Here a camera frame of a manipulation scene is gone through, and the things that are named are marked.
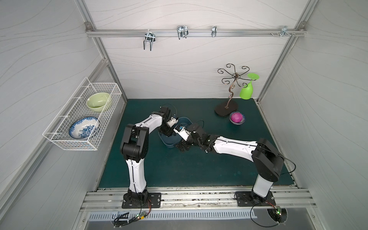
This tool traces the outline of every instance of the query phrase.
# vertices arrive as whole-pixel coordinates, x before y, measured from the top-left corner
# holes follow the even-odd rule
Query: dark green mat
[[[239,104],[238,111],[245,115],[245,123],[242,125],[233,125],[229,117],[215,114],[215,106],[226,99],[129,99],[99,187],[129,187],[128,167],[119,151],[125,126],[146,119],[151,112],[159,111],[165,103],[174,105],[179,117],[187,117],[193,123],[204,120],[204,130],[209,134],[243,141],[258,141],[264,137],[274,144],[254,100],[233,100]],[[252,186],[258,175],[253,162],[243,158],[205,153],[199,147],[192,147],[185,153],[177,148],[169,149],[162,143],[157,130],[149,135],[149,150],[144,167],[148,187]],[[284,174],[275,184],[294,183],[289,174]]]

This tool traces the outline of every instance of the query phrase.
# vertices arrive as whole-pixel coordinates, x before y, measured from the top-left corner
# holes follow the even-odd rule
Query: dark blue bowl
[[[174,126],[181,125],[181,126],[188,126],[191,125],[192,122],[187,117],[179,117],[178,123],[176,123]],[[182,138],[179,134],[176,132],[173,132],[173,134],[169,137],[165,136],[162,133],[159,133],[159,136],[162,140],[162,142],[168,147],[169,149],[175,147],[177,143],[179,143]]]

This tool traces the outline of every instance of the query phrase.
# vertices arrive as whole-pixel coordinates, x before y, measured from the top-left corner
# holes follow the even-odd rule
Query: blue and white plate
[[[93,128],[96,126],[94,133],[98,131],[98,121],[95,117],[83,117],[74,122],[69,129],[69,135],[75,139],[88,138]]]

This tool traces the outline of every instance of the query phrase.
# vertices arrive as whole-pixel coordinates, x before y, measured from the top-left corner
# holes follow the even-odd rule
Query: pink ball
[[[241,115],[241,113],[233,113],[231,115],[231,120],[235,123],[240,123],[242,119],[243,116]]]

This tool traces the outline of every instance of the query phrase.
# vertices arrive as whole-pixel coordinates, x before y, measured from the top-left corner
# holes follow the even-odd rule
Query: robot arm
[[[173,126],[178,122],[176,114],[169,118],[170,109],[161,107],[142,122],[125,127],[120,150],[129,169],[130,185],[128,193],[139,200],[147,198],[147,183],[144,178],[144,158],[148,152],[148,135],[159,128],[166,136],[171,136]]]
[[[254,162],[258,177],[251,199],[255,199],[257,203],[266,199],[272,184],[279,179],[284,160],[278,150],[264,138],[256,142],[208,135],[198,124],[192,124],[188,128],[177,126],[174,131],[183,138],[177,145],[182,152],[189,150],[191,146],[198,146],[205,152],[230,154]]]

